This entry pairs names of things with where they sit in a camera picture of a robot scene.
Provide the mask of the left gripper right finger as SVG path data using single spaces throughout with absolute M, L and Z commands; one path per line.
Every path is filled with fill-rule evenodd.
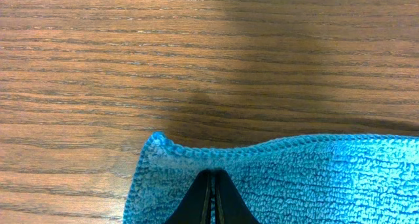
M 225 170 L 215 176 L 215 223 L 259 224 Z

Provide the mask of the blue microfibre cloth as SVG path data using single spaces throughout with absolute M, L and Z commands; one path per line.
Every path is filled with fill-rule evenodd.
M 416 137 L 316 134 L 198 149 L 159 132 L 143 146 L 123 221 L 165 222 L 205 169 L 226 170 L 261 223 L 418 222 Z

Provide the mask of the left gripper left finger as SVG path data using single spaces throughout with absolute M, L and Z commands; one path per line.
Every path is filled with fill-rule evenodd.
M 211 172 L 201 171 L 175 212 L 164 224 L 208 224 L 211 221 Z

